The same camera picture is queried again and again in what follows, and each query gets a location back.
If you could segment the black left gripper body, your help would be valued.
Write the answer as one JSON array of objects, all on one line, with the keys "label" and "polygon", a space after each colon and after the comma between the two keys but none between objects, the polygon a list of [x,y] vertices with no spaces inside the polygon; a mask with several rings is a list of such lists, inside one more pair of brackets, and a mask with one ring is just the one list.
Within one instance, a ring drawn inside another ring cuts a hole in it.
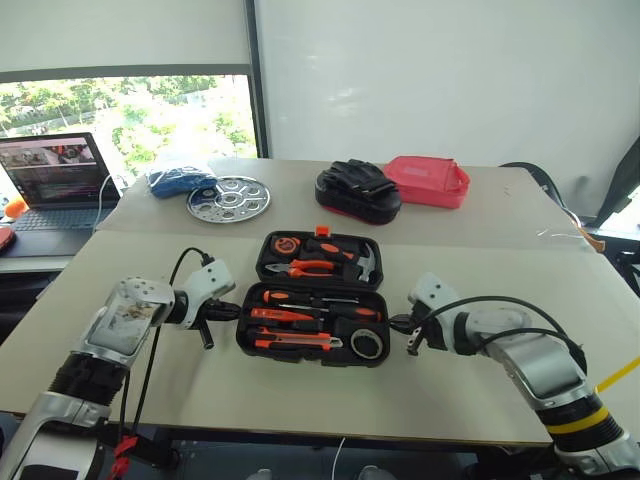
[{"label": "black left gripper body", "polygon": [[198,312],[198,332],[205,350],[214,347],[213,337],[209,328],[209,322],[225,321],[226,307],[220,300],[209,300],[205,302]]}]

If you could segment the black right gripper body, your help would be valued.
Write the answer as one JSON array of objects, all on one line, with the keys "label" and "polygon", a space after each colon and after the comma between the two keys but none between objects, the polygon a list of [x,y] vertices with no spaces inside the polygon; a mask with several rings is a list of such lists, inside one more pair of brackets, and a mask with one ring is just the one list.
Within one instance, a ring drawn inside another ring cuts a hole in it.
[{"label": "black right gripper body", "polygon": [[429,338],[434,331],[435,317],[430,309],[426,311],[414,309],[409,316],[409,326],[411,334],[407,341],[407,353],[412,356],[418,355],[421,343]]}]

